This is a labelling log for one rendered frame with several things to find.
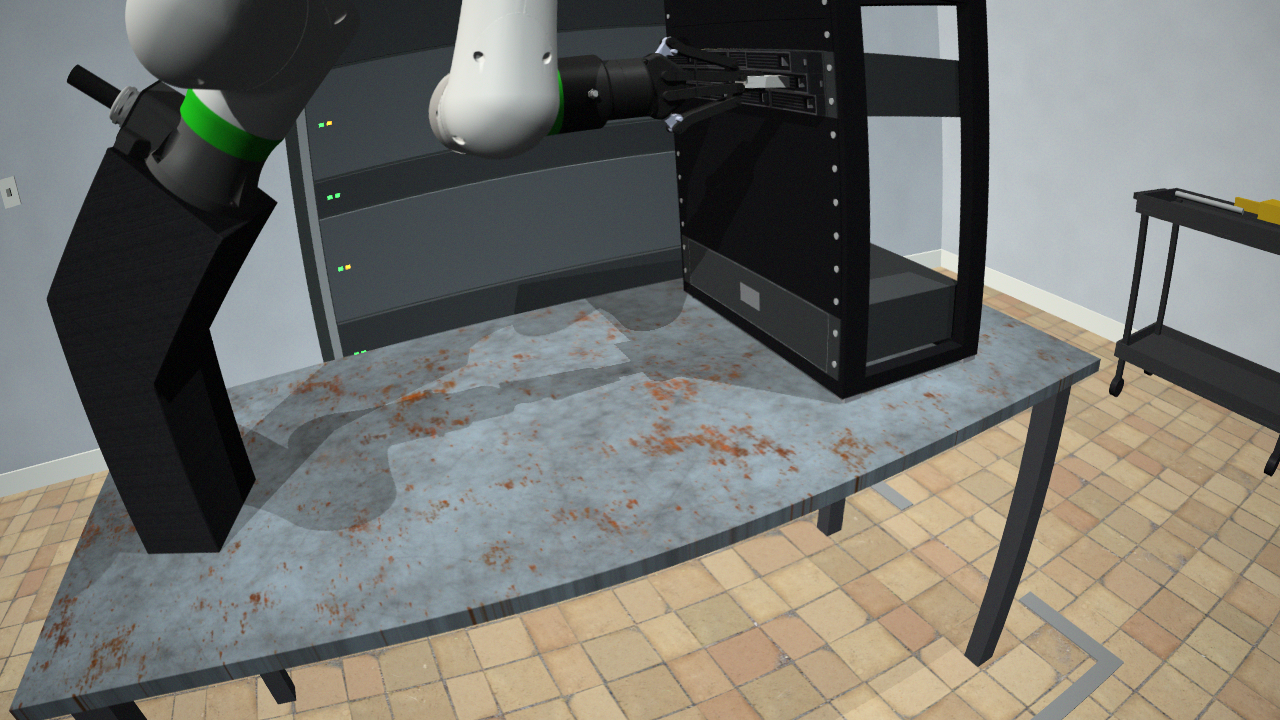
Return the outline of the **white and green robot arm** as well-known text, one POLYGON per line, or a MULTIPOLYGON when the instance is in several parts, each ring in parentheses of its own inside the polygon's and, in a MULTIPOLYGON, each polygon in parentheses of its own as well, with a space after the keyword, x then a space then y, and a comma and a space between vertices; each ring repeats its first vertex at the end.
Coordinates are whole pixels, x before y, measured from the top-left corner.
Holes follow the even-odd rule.
MULTIPOLYGON (((113 147, 143 158, 166 190, 242 217, 268 156, 358 26, 351 0, 127 0, 131 47, 157 81, 119 90, 76 65, 67 83, 111 109, 113 147)), ((557 58, 557 0, 462 0, 449 73, 429 120, 463 155, 516 158, 611 115, 602 59, 557 58)))

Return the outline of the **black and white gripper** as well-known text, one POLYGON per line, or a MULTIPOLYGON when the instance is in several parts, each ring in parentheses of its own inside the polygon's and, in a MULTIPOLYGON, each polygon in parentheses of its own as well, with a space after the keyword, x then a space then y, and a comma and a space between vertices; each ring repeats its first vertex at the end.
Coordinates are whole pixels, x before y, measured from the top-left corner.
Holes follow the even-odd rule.
POLYGON ((603 60, 611 81, 611 115, 608 120, 652 117, 663 120, 668 132, 681 135, 689 126, 699 120, 740 106, 744 92, 790 87, 788 76, 742 72, 739 69, 736 59, 690 47, 675 37, 660 38, 659 44, 657 53, 643 58, 603 60), (724 67, 726 72, 684 70, 666 55, 707 61, 724 67), (686 81, 735 81, 735 83, 687 87, 686 81), (721 94, 727 94, 727 96, 684 111, 681 115, 669 115, 689 97, 721 94))

